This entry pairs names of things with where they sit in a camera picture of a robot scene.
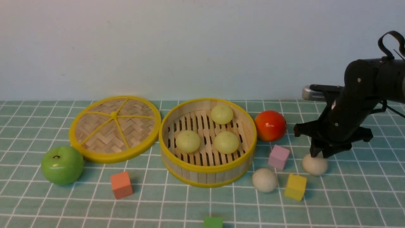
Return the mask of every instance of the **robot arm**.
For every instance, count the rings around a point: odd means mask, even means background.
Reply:
[[[324,158],[348,151],[352,143],[373,138],[371,129],[360,127],[370,114],[384,112],[387,101],[405,103],[405,60],[395,60],[383,45],[383,38],[392,35],[405,56],[405,39],[396,31],[384,34],[378,41],[382,58],[360,59],[351,62],[345,71],[345,86],[310,85],[304,88],[303,98],[324,100],[326,107],[317,120],[294,126],[294,135],[311,137],[310,153]],[[378,103],[383,106],[375,109]]]

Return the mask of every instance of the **bamboo steamer lid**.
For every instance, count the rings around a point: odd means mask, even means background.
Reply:
[[[110,97],[82,110],[72,122],[69,140],[83,157],[117,163],[149,149],[158,138],[161,116],[140,97]]]

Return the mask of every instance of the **green apple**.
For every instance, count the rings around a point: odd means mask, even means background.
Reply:
[[[41,171],[45,178],[57,185],[75,182],[81,176],[83,169],[83,156],[71,146],[52,148],[45,153],[41,161]]]

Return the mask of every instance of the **bamboo steamer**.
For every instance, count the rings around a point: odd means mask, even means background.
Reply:
[[[226,125],[215,124],[211,109],[228,105],[233,120]],[[200,148],[190,154],[176,149],[177,135],[193,130],[201,138]],[[239,136],[240,145],[232,154],[221,154],[213,146],[215,136],[230,131]],[[195,187],[221,187],[241,178],[251,167],[257,142],[253,119],[238,105],[215,98],[194,99],[172,109],[163,119],[159,130],[163,163],[180,181]]]

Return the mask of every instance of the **green cube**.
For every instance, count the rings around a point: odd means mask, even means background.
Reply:
[[[204,228],[222,228],[223,221],[222,218],[205,217]]]

